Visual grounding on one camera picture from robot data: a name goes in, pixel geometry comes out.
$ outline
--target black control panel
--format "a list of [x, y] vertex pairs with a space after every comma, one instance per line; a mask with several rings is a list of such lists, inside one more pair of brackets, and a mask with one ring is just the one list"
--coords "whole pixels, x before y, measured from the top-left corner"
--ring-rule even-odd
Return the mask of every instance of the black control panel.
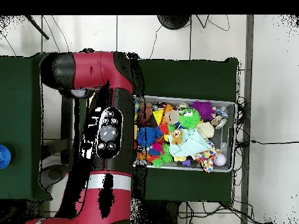
[[115, 157], [121, 148], [123, 115], [119, 109], [95, 108], [89, 116], [88, 129], [81, 143], [81, 156], [91, 159], [93, 155], [101, 159]]
[[123, 115], [119, 109], [108, 107], [99, 120], [96, 137], [96, 155], [102, 159], [115, 157], [121, 148], [121, 133], [123, 129]]

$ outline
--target plush toy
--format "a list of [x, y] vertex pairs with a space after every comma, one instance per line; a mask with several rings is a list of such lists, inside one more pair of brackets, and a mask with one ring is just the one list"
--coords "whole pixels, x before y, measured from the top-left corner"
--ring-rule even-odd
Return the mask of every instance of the plush toy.
[[150, 154], [142, 153], [142, 152], [137, 152], [137, 160], [149, 160], [151, 159]]
[[208, 144], [211, 145], [211, 149], [198, 153], [196, 155], [196, 160], [198, 163], [201, 163], [203, 170], [209, 173], [213, 170], [217, 153], [214, 144], [211, 141], [209, 141]]
[[[167, 104], [166, 107], [164, 108], [164, 113], [168, 113], [169, 111], [173, 110], [173, 106], [171, 106], [170, 104]], [[164, 116], [162, 117], [162, 121], [161, 121], [161, 124], [164, 124], [166, 123], [166, 119], [164, 118]]]
[[188, 109], [188, 108], [190, 108], [190, 107], [189, 107], [189, 105], [188, 105], [187, 103], [185, 103], [185, 102], [183, 102], [183, 103], [181, 103], [181, 104], [178, 104], [178, 105], [176, 106], [176, 110], [178, 110], [178, 111], [182, 111], [182, 110], [184, 110], [184, 109]]
[[152, 115], [151, 104], [144, 105], [144, 103], [140, 103], [140, 109], [138, 111], [138, 117], [137, 117], [138, 124], [141, 126], [150, 125], [147, 122], [150, 119], [151, 115]]
[[186, 159], [187, 159], [187, 157], [185, 157], [185, 156], [174, 156], [173, 157], [173, 160], [175, 162], [184, 162]]
[[179, 116], [180, 124], [187, 129], [194, 129], [200, 122], [199, 112], [192, 108], [184, 109]]
[[136, 122], [137, 117], [138, 117], [138, 110], [139, 110], [139, 102], [135, 101], [135, 116], [134, 116], [134, 122]]
[[170, 141], [170, 154], [172, 156], [192, 156], [203, 151], [209, 151], [212, 147], [199, 134], [197, 129], [180, 129], [183, 132], [182, 143], [179, 145], [173, 144], [173, 136], [168, 135]]
[[172, 135], [172, 144], [180, 145], [182, 143], [182, 136], [183, 131], [176, 129], [174, 132], [171, 133]]
[[150, 147], [161, 136], [163, 133], [158, 126], [155, 128], [141, 127], [137, 133], [137, 142], [142, 147]]
[[214, 136], [215, 129], [210, 122], [200, 123], [196, 127], [204, 138], [212, 138]]
[[198, 100], [196, 100], [195, 102], [193, 102], [192, 108], [196, 109], [199, 112], [203, 120], [212, 120], [212, 114], [216, 113], [216, 111], [212, 109], [211, 102], [209, 101], [199, 102]]
[[161, 155], [158, 158], [152, 160], [152, 165], [154, 167], [162, 167], [163, 164], [168, 164], [173, 161], [172, 156], [169, 153], [169, 145], [165, 144], [162, 148], [163, 151], [161, 152]]
[[138, 110], [139, 110], [139, 102], [136, 100], [135, 101], [135, 113], [137, 113], [138, 112]]
[[179, 111], [171, 110], [164, 114], [164, 118], [167, 124], [176, 124], [179, 122]]
[[158, 111], [154, 111], [152, 113], [156, 119], [156, 123], [157, 125], [159, 125], [162, 121], [162, 117], [163, 117], [163, 114], [164, 114], [164, 109], [163, 110], [158, 110]]
[[154, 143], [151, 147], [151, 149], [149, 150], [149, 154], [150, 155], [160, 155], [163, 154], [164, 155], [164, 151], [163, 151], [163, 147], [160, 143]]

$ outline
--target purple plush toy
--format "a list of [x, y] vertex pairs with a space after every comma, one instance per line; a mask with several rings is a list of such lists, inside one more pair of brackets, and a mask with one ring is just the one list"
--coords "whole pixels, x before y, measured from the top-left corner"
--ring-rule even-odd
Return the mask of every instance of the purple plush toy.
[[212, 109], [211, 102], [199, 102], [198, 100], [194, 101], [192, 108], [197, 110], [201, 116], [202, 120], [212, 120], [212, 114], [215, 114], [216, 111]]

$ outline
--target black base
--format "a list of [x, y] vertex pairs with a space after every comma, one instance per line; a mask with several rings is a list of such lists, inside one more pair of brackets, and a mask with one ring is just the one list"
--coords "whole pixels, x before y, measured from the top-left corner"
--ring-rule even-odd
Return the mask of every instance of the black base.
[[171, 30], [182, 28], [190, 19], [190, 15], [158, 15], [157, 17], [163, 27]]

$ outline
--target blue toy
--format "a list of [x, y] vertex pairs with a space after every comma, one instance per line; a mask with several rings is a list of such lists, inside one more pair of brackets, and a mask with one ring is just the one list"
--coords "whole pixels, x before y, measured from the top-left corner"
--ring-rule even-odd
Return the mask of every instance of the blue toy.
[[0, 169], [5, 168], [11, 162], [11, 153], [7, 147], [0, 145]]
[[150, 147], [157, 138], [163, 136], [159, 126], [152, 127], [141, 127], [137, 133], [137, 142], [142, 147]]
[[135, 113], [137, 113], [137, 111], [139, 110], [139, 102], [138, 101], [135, 101]]

